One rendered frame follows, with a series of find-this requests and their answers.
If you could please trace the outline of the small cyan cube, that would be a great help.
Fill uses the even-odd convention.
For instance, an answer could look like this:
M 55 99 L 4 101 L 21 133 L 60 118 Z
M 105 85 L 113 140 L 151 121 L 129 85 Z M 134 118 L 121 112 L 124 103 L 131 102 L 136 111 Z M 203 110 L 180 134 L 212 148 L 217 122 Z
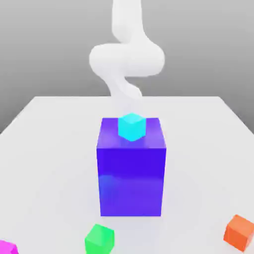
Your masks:
M 130 113 L 118 118 L 118 135 L 136 141 L 146 135 L 146 118 Z

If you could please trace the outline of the small orange cube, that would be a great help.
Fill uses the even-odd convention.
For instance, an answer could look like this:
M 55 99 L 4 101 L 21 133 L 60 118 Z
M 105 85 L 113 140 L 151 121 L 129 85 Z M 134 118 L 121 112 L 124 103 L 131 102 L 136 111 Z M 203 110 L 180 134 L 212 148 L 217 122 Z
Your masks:
M 254 223 L 236 214 L 226 226 L 223 240 L 244 252 L 254 236 Z

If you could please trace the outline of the small magenta cube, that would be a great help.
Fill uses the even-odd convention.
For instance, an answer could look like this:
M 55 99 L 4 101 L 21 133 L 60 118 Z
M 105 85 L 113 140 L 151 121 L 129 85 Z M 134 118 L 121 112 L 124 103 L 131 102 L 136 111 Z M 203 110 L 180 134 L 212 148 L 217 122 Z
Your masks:
M 0 254 L 19 254 L 16 244 L 0 240 Z

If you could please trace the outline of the small green cube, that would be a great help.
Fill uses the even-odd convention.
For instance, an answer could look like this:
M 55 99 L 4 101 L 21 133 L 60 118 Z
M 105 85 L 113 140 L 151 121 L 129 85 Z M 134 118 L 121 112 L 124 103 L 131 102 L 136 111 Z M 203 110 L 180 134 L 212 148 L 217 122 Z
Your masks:
M 86 254 L 110 254 L 115 245 L 115 231 L 95 224 L 84 239 Z

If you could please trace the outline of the large purple box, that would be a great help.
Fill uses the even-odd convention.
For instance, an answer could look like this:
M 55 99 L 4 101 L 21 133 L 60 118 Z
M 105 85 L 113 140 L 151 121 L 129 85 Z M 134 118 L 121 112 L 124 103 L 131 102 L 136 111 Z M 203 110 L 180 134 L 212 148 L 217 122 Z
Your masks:
M 146 135 L 128 141 L 118 120 L 103 118 L 97 152 L 101 216 L 160 216 L 166 143 L 158 118 L 146 120 Z

